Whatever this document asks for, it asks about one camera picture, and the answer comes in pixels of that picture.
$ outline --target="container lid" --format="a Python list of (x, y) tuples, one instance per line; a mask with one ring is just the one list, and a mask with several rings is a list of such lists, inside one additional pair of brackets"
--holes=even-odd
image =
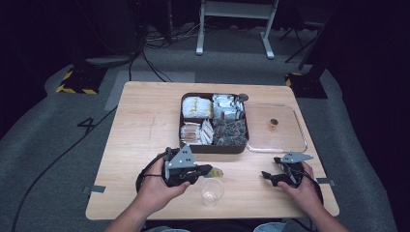
[(249, 141), (254, 153), (304, 152), (308, 148), (295, 110), (287, 104), (245, 103)]

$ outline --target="hand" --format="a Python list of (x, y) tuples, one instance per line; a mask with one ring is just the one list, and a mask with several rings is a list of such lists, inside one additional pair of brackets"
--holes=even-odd
[[(313, 169), (304, 161), (302, 166), (307, 174), (314, 180)], [(313, 182), (309, 178), (302, 178), (302, 182), (298, 188), (292, 188), (285, 182), (279, 182), (278, 186), (281, 187), (286, 193), (288, 193), (296, 204), (309, 215), (311, 211), (316, 211), (323, 208), (322, 202), (320, 202), (314, 188)]]
[(138, 205), (138, 208), (147, 214), (147, 217), (152, 213), (164, 208), (173, 198), (183, 194), (190, 186), (190, 182), (184, 182), (178, 187), (169, 188), (161, 176), (164, 160), (159, 159), (146, 172), (146, 176), (142, 182), (141, 189), (132, 204)]

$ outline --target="wire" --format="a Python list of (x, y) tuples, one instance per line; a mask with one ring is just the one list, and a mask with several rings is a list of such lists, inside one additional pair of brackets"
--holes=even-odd
[(69, 149), (67, 149), (64, 153), (62, 153), (57, 159), (55, 159), (51, 164), (48, 165), (48, 167), (46, 169), (44, 169), (42, 171), (42, 173), (40, 173), (40, 175), (32, 182), (32, 184), (30, 185), (30, 187), (25, 191), (22, 199), (20, 200), (20, 203), (18, 204), (18, 208), (17, 208), (17, 212), (15, 213), (15, 219), (13, 220), (13, 227), (12, 227), (12, 231), (15, 232), (15, 227), (17, 225), (17, 221), (18, 221), (18, 215), (20, 214), (20, 211), (23, 207), (24, 201), (27, 198), (28, 194), (30, 193), (31, 189), (33, 189), (34, 185), (42, 178), (42, 176), (58, 161), (60, 160), (60, 158), (62, 158), (63, 156), (65, 156), (70, 150), (72, 150), (78, 143), (80, 143), (91, 131), (93, 131), (100, 123), (103, 122), (103, 120), (105, 120), (106, 117), (108, 117), (108, 115), (110, 115), (112, 112), (114, 112), (117, 109), (118, 105), (115, 106), (113, 109), (111, 109), (107, 114), (105, 114), (105, 116), (91, 129), (88, 130), (88, 132), (86, 132), (83, 136), (81, 136)]
[(294, 221), (296, 221), (296, 223), (298, 223), (300, 226), (302, 226), (304, 229), (306, 229), (306, 231), (309, 231), (309, 232), (314, 232), (315, 230), (313, 230), (313, 229), (311, 229), (311, 227), (310, 228), (308, 228), (307, 226), (305, 226), (301, 221), (299, 221), (299, 220), (297, 220), (297, 219), (295, 219), (295, 218), (292, 218)]
[(141, 50), (141, 53), (142, 53), (142, 58), (145, 60), (145, 62), (148, 64), (148, 66), (151, 68), (151, 70), (157, 75), (157, 77), (158, 77), (160, 80), (162, 80), (163, 82), (167, 82), (167, 81), (164, 80), (158, 73), (161, 73), (161, 74), (165, 75), (166, 78), (167, 78), (170, 82), (172, 82), (172, 80), (169, 78), (168, 75), (166, 75), (165, 73), (163, 73), (163, 72), (157, 70), (157, 69), (154, 67), (153, 63), (151, 63), (151, 61), (149, 61), (149, 60), (147, 59), (147, 56), (145, 55), (144, 49)]

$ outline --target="gray carpet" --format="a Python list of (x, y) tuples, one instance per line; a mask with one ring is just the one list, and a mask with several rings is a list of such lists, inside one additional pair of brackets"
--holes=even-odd
[[(204, 54), (195, 55), (196, 38), (168, 48), (145, 48), (148, 60), (164, 73), (184, 73), (181, 81), (284, 85), (284, 75), (297, 72), (302, 54), (286, 60), (299, 48), (290, 34), (273, 31), (276, 54), (268, 60), (256, 28), (218, 30), (205, 36)], [(307, 42), (311, 32), (300, 33)], [(97, 95), (56, 93), (70, 66), (51, 76), (44, 86), (48, 95), (30, 109), (0, 141), (0, 230), (10, 231), (24, 192), (42, 171), (85, 133), (78, 123), (99, 122), (118, 101), (118, 86), (128, 66), (107, 71)], [(150, 72), (142, 59), (132, 65), (132, 76)], [(351, 231), (396, 231), (386, 192), (366, 159), (353, 131), (337, 82), (328, 72), (321, 77), (327, 100), (297, 99), (310, 135), (340, 207), (337, 219)], [(85, 217), (87, 189), (94, 184), (115, 111), (57, 161), (34, 185), (19, 214), (16, 231), (102, 231), (109, 221)], [(287, 231), (305, 231), (290, 221)]]

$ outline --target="chair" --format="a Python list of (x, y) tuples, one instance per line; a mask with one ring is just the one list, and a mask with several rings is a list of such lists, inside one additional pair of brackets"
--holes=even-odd
[[(297, 30), (308, 29), (311, 31), (317, 31), (317, 35), (319, 35), (320, 30), (325, 26), (326, 22), (328, 21), (332, 13), (327, 8), (320, 7), (317, 5), (313, 6), (309, 2), (304, 2), (304, 3), (295, 2), (294, 10), (300, 22), (297, 25), (295, 25), (295, 27), (289, 29), (279, 40), (280, 41), (283, 40), (283, 38), (289, 35), (290, 32), (295, 31), (299, 44), (301, 45), (301, 48), (297, 50), (292, 56), (290, 56), (285, 61), (285, 63), (288, 63), (291, 59), (293, 59), (295, 56), (297, 56), (299, 53), (301, 53), (303, 50), (305, 50), (307, 47), (309, 47), (311, 44), (313, 44), (316, 41), (317, 36), (313, 38), (312, 40), (310, 40), (308, 43), (302, 44)], [(309, 51), (307, 52), (307, 54), (305, 54), (304, 59), (299, 65), (298, 67), (299, 70), (301, 70), (302, 67), (304, 66), (308, 56), (309, 56)]]

